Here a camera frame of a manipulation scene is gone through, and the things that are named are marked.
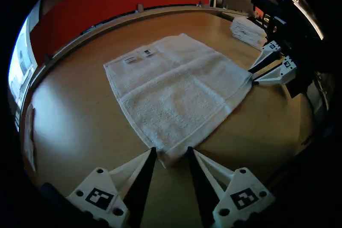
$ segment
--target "white towel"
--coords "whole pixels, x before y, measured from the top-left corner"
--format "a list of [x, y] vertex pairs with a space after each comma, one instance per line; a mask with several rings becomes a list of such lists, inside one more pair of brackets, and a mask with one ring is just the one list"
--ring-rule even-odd
[[266, 32], [245, 17], [237, 17], [232, 21], [230, 30], [233, 36], [261, 50], [267, 42]]
[[104, 65], [127, 120], [164, 166], [202, 142], [251, 89], [251, 73], [185, 34]]

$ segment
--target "table surface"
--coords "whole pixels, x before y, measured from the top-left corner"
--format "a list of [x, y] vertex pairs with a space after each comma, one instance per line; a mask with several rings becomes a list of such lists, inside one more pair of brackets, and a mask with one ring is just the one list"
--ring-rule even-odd
[[[185, 33], [248, 69], [260, 51], [232, 37], [231, 22], [207, 13], [147, 19], [106, 33], [62, 60], [35, 90], [34, 141], [40, 183], [67, 196], [96, 167], [112, 170], [147, 150], [122, 113], [103, 64], [141, 45]], [[229, 169], [249, 168], [261, 181], [291, 159], [311, 129], [304, 98], [281, 86], [251, 89], [197, 149]], [[187, 161], [156, 161], [142, 227], [200, 227]]]

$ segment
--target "stack of folded towels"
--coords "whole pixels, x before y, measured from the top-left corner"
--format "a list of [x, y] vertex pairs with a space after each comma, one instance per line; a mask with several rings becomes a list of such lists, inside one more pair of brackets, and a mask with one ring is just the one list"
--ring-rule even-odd
[[263, 45], [267, 42], [266, 32], [245, 17], [235, 18], [232, 21], [230, 30], [232, 31], [234, 37], [252, 45], [259, 50], [261, 50]]

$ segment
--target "window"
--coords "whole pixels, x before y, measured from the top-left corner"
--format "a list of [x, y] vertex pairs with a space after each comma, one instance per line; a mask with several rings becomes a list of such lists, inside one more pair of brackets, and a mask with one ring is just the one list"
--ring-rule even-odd
[[26, 19], [15, 43], [8, 75], [9, 88], [19, 110], [21, 109], [29, 81], [37, 67], [35, 60], [30, 57], [27, 47], [29, 43], [28, 36], [29, 31], [27, 30]]

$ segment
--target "orange wall panel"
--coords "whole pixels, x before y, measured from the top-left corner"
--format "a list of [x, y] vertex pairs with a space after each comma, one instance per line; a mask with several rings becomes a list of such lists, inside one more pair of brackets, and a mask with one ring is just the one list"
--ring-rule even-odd
[[38, 65], [41, 65], [44, 54], [54, 54], [82, 31], [97, 23], [134, 11], [138, 3], [148, 8], [200, 1], [209, 4], [209, 0], [63, 0], [33, 28], [30, 33], [32, 50]]

